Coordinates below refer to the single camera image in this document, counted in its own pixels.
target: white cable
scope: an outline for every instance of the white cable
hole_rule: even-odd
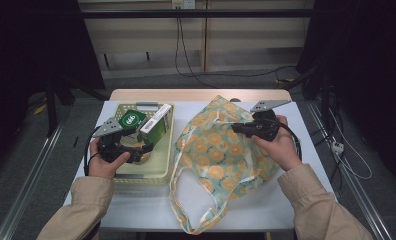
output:
[[[344,167],[350,171],[354,176],[361,178],[361,179],[369,179],[372,177],[372,169],[370,168],[369,164],[367,164],[367,162],[364,160],[364,158],[353,148],[353,146],[351,146],[351,144],[347,141],[347,139],[345,138],[344,134],[342,133],[341,128],[339,127],[338,122],[336,121],[335,115],[332,113],[332,110],[329,108],[329,112],[333,117],[333,120],[335,121],[336,127],[338,128],[339,133],[341,134],[341,136],[344,138],[344,141],[348,144],[348,146],[350,146],[350,148],[360,157],[360,159],[363,161],[363,163],[366,165],[367,169],[369,169],[369,176],[368,177],[363,177],[358,175],[357,173],[355,173],[347,164],[344,163],[344,161],[341,159],[341,157],[338,155],[338,153],[334,153],[337,157],[338,160],[344,165]]]

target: yellow basket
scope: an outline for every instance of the yellow basket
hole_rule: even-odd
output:
[[[122,103],[119,104],[114,115],[118,121],[127,110],[137,110],[145,113],[148,119],[154,116],[155,112],[164,103]],[[163,138],[154,146],[149,159],[143,164],[123,164],[114,178],[116,184],[133,185],[165,185],[170,180],[173,170],[172,155],[172,136],[174,123],[174,105],[168,113],[170,129],[164,134]]]

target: hand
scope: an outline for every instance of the hand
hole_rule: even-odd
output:
[[[288,125],[285,116],[276,116],[276,118],[283,124]],[[291,134],[284,128],[279,128],[276,138],[272,141],[266,141],[255,135],[251,140],[259,147],[264,149],[273,161],[277,162],[279,166],[286,172],[300,164],[302,164],[295,149],[295,144]]]
[[[130,153],[121,154],[112,163],[106,162],[101,158],[101,155],[97,154],[98,142],[99,138],[96,138],[90,144],[90,155],[94,157],[89,161],[89,176],[113,179],[116,175],[116,170],[130,158]]]

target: long-sleeve shirt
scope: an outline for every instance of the long-sleeve shirt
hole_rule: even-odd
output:
[[[326,192],[310,165],[297,166],[278,179],[295,211],[298,239],[372,239],[369,231]],[[38,239],[82,239],[107,212],[114,192],[109,179],[77,178],[72,203],[60,208]]]

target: person's left hand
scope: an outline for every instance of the person's left hand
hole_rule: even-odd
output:
[[[130,153],[122,153],[112,163],[106,162],[101,158],[101,155],[97,154],[98,142],[99,138],[96,138],[90,144],[90,156],[96,155],[89,161],[89,176],[113,179],[116,175],[116,170],[130,158]]]

